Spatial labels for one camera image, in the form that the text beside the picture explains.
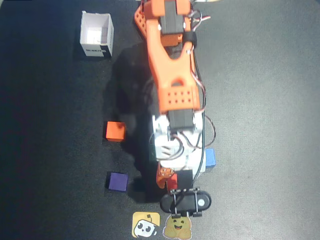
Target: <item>cube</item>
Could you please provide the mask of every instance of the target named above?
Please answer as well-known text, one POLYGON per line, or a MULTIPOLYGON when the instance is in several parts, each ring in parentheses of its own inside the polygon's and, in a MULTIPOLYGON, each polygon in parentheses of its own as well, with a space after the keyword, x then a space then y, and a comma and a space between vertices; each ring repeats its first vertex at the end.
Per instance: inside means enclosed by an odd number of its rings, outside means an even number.
POLYGON ((109 189, 119 192, 125 192, 128 185, 128 175, 112 172, 110 175, 109 189))
POLYGON ((105 138, 111 142, 122 142, 125 139, 126 125, 124 122, 108 121, 105 138))
POLYGON ((166 188, 168 192, 172 189, 177 189, 178 188, 178 175, 175 173, 166 181, 166 188))
POLYGON ((213 148, 207 148, 205 150, 206 162, 205 168, 213 168, 216 165, 216 153, 213 148))

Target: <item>red block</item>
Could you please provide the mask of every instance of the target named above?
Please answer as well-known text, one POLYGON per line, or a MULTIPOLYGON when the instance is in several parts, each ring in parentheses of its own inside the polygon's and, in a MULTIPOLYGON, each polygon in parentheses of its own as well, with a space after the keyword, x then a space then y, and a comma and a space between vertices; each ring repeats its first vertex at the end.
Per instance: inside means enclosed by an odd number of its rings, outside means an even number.
POLYGON ((170 193, 170 190, 178 188, 178 175, 176 173, 166 181, 166 188, 168 193, 170 193))

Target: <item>yellow sticker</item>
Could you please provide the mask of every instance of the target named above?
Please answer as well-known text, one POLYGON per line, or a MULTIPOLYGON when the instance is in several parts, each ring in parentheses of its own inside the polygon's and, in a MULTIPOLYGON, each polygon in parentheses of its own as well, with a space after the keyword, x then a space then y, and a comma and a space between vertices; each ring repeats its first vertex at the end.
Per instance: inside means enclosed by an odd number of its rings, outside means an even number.
POLYGON ((187 216, 172 218, 170 215, 165 222, 162 234, 168 239, 191 239, 192 231, 190 218, 187 216))
POLYGON ((132 236, 149 238, 159 232, 160 214, 157 212, 136 211, 132 216, 132 236))

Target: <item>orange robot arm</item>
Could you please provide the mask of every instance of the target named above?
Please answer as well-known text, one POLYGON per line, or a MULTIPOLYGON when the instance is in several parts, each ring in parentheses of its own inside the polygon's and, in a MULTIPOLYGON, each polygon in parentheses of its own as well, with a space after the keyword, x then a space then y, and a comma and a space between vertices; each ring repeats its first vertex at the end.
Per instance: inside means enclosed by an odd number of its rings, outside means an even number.
MULTIPOLYGON (((161 35, 159 17, 165 15, 165 0, 149 0, 135 13, 135 22, 146 37, 151 73, 158 91, 160 114, 171 110, 200 109, 197 84, 191 75, 194 71, 193 44, 186 42, 178 59, 171 59, 165 46, 174 46, 182 41, 181 34, 161 35)), ((188 15, 189 0, 176 0, 176 12, 188 15)), ((184 17, 185 31, 191 30, 191 22, 184 17)))

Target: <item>white robot part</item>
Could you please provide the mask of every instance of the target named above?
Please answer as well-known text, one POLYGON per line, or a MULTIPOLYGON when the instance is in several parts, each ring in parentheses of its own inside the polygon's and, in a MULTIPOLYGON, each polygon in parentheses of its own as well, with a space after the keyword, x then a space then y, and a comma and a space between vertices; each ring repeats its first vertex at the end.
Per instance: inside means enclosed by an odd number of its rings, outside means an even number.
MULTIPOLYGON (((202 146, 202 114, 195 113, 193 117, 194 131, 184 130, 177 133, 178 138, 170 138, 169 120, 166 115, 161 115, 157 119, 152 116, 155 155, 160 165, 175 171, 192 170, 193 178, 198 171, 202 149, 193 146, 202 146)), ((199 176, 206 170, 206 152, 204 152, 203 162, 199 176)))

